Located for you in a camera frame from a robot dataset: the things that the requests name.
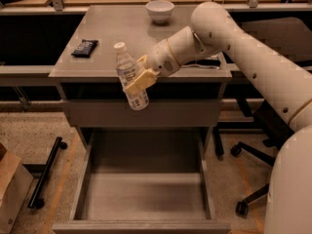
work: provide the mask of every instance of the box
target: box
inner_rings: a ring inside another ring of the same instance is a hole
[[[32,180],[21,158],[0,143],[0,233],[11,232]]]

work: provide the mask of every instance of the white bowl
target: white bowl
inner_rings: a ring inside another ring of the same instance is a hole
[[[147,14],[156,23],[166,22],[175,8],[172,2],[166,0],[154,0],[146,4]]]

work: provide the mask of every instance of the plastic bottle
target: plastic bottle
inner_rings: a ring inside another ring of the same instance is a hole
[[[131,81],[136,79],[142,70],[141,67],[137,65],[137,62],[129,55],[125,43],[116,43],[114,45],[114,49],[117,54],[117,74],[123,88],[125,88],[130,84]],[[135,95],[128,93],[125,94],[127,96],[128,103],[133,110],[142,110],[149,103],[146,90],[143,90]]]

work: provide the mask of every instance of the black wheel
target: black wheel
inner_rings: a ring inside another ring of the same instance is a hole
[[[238,146],[237,144],[233,145],[233,147],[231,148],[231,154],[234,157],[237,157],[242,151],[242,148],[240,146]]]
[[[236,205],[235,212],[239,216],[246,216],[249,210],[249,206],[244,202],[238,202]]]
[[[36,208],[41,209],[45,206],[45,200],[44,199],[38,199],[36,202]]]
[[[68,145],[67,145],[66,142],[61,142],[60,145],[59,145],[60,149],[66,149],[67,146],[68,146]]]

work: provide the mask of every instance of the concrete floor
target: concrete floor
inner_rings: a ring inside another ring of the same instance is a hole
[[[12,234],[54,233],[54,223],[66,223],[69,219],[85,148],[74,128],[71,128],[58,107],[32,106],[21,111],[17,103],[0,104],[0,142],[21,157],[24,164],[44,164],[50,154],[56,137],[67,142],[66,150],[59,150],[56,161],[44,187],[42,196],[46,205],[41,210],[27,207],[38,178],[35,178],[25,197]],[[230,155],[229,150],[237,140],[276,154],[273,148],[262,144],[262,134],[221,134],[225,154],[222,159],[215,156],[214,142],[210,143],[207,163],[211,180],[218,222],[231,224],[232,234],[258,234],[263,231],[266,197],[253,203],[245,218],[236,216],[237,201],[242,200],[269,181],[271,168],[255,157],[242,153],[239,158]]]

